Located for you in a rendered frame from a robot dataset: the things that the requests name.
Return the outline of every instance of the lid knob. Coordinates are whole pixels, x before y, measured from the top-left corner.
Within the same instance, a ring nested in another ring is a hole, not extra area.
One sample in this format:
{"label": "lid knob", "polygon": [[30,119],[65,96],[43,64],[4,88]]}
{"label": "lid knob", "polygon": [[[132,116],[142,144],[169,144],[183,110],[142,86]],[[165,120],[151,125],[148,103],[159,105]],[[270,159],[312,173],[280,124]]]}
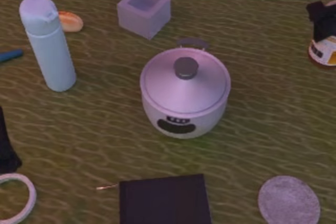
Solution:
{"label": "lid knob", "polygon": [[198,63],[191,57],[180,57],[174,63],[174,70],[180,79],[190,80],[197,74]]}

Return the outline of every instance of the white ring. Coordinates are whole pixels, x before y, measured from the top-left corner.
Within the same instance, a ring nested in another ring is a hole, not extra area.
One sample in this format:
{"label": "white ring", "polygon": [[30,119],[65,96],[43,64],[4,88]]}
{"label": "white ring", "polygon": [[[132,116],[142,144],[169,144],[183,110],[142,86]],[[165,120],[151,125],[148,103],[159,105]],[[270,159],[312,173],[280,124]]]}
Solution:
{"label": "white ring", "polygon": [[8,173],[4,175],[0,175],[0,184],[9,181],[9,180],[18,180],[26,184],[29,190],[29,199],[22,211],[18,213],[16,216],[11,217],[7,220],[0,220],[0,224],[17,224],[27,218],[27,216],[32,211],[36,202],[36,189],[33,183],[26,176],[18,173]]}

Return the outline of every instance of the thin metal stick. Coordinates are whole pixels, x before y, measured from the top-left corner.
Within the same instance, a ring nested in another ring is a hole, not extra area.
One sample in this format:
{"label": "thin metal stick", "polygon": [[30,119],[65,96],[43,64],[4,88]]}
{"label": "thin metal stick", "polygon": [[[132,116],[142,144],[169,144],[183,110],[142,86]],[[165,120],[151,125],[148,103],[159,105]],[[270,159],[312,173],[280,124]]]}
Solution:
{"label": "thin metal stick", "polygon": [[109,185],[109,186],[99,186],[96,187],[96,190],[105,190],[105,189],[109,189],[109,188],[116,188],[119,184],[114,184],[114,185]]}

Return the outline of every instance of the blue marker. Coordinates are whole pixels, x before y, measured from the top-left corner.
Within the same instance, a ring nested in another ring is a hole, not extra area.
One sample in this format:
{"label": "blue marker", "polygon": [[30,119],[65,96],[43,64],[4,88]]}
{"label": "blue marker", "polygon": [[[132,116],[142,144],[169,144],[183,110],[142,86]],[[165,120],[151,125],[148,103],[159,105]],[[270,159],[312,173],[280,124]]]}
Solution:
{"label": "blue marker", "polygon": [[0,53],[0,62],[11,60],[14,58],[18,58],[23,55],[23,51],[21,49],[12,50],[9,52],[1,52]]}

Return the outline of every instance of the bottle body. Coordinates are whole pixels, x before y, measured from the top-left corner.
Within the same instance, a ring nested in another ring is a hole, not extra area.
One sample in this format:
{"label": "bottle body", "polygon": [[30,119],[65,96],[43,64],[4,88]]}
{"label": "bottle body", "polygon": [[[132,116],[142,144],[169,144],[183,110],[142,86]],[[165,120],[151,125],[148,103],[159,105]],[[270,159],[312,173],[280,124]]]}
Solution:
{"label": "bottle body", "polygon": [[70,89],[76,72],[62,27],[49,35],[26,34],[48,88],[56,92]]}
{"label": "bottle body", "polygon": [[52,0],[23,0],[19,13],[48,88],[70,89],[76,72],[56,5]]}

